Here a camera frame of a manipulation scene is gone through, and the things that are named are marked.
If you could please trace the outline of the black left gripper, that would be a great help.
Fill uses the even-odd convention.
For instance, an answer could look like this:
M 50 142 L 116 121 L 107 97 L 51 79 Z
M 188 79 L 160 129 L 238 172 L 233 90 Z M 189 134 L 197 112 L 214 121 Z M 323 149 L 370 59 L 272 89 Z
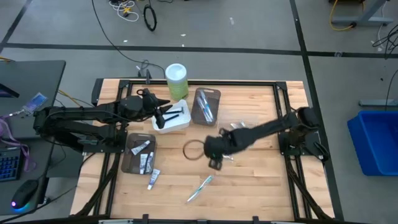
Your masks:
M 170 100 L 158 99 L 148 88 L 138 89 L 136 93 L 142 97 L 142 106 L 145 114 L 154 116 L 158 128 L 162 129 L 165 125 L 163 114 L 166 114 L 166 112 L 173 107 L 173 105 L 163 105 L 170 103 Z

